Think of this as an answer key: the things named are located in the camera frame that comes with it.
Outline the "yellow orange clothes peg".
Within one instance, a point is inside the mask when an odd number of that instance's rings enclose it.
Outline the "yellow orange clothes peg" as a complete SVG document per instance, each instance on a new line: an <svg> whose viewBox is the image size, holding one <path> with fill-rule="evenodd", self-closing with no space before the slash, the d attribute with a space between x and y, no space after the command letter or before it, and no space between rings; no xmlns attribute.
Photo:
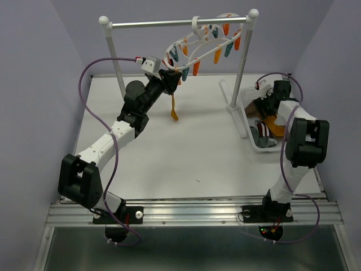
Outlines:
<svg viewBox="0 0 361 271"><path fill-rule="evenodd" d="M197 75L198 75L199 68L200 68L200 63L201 63L201 61L197 61L196 63L194 63L194 65L193 65L193 70L192 70L192 75L193 75L193 76L197 76Z"/></svg>

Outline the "mustard brown striped sock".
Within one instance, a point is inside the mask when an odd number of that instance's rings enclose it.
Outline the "mustard brown striped sock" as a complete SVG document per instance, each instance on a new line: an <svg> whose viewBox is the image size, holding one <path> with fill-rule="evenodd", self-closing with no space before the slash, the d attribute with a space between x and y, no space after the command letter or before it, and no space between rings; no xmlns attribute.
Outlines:
<svg viewBox="0 0 361 271"><path fill-rule="evenodd" d="M175 111L175 98L174 98L174 94L171 95L171 113L170 113L172 119L174 121L178 121L179 118L178 118L178 115Z"/></svg>

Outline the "white round clip hanger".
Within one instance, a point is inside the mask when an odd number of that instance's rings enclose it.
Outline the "white round clip hanger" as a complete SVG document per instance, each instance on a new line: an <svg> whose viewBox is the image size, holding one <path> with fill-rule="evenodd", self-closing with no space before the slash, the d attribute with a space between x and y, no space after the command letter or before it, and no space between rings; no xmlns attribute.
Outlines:
<svg viewBox="0 0 361 271"><path fill-rule="evenodd" d="M218 64L222 57L227 58L231 51L240 49L242 30L242 23L236 27L231 23L198 26L166 49L162 63L181 74L187 67L192 74L194 63L210 57Z"/></svg>

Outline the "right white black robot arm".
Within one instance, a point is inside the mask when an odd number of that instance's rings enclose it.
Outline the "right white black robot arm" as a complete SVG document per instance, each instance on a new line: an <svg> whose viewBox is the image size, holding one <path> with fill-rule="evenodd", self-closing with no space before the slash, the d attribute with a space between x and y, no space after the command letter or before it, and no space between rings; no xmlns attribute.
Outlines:
<svg viewBox="0 0 361 271"><path fill-rule="evenodd" d="M258 80L255 89L259 98L254 105L260 117L275 116L285 131L280 151L281 175L256 207L256 222L292 222L291 200L305 175L325 160L328 146L329 122L319 120L290 97L287 80L269 84Z"/></svg>

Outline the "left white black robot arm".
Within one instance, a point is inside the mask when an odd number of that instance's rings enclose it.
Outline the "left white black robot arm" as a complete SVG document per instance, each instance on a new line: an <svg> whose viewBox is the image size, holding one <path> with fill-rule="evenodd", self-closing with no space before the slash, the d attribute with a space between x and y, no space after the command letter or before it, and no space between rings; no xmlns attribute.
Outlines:
<svg viewBox="0 0 361 271"><path fill-rule="evenodd" d="M148 83L134 80L126 85L124 105L120 115L107 132L77 155L66 155L60 167L58 193L86 209L106 212L112 222L125 218L125 201L109 192L100 178L103 168L119 151L146 127L150 108L161 94L173 95L181 73L161 69L158 75L149 75Z"/></svg>

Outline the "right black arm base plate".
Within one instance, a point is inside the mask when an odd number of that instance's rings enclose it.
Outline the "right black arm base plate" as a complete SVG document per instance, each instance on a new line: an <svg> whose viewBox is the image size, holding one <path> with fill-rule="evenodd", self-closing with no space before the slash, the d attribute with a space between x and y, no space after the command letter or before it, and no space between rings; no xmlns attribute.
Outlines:
<svg viewBox="0 0 361 271"><path fill-rule="evenodd" d="M266 209L262 205L247 205L242 206L242 216L245 223L273 223L278 222L293 222L293 215L290 208L286 209L273 208Z"/></svg>

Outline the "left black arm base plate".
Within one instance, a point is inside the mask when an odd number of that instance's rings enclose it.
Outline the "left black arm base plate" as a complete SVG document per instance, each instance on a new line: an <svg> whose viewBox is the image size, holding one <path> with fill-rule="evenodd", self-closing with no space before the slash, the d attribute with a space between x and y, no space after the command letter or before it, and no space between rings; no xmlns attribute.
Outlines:
<svg viewBox="0 0 361 271"><path fill-rule="evenodd" d="M120 206L118 210L113 213L114 217L125 225L138 225L143 223L142 206ZM93 214L93 224L95 225L112 225L117 224L113 217L105 210L97 209Z"/></svg>

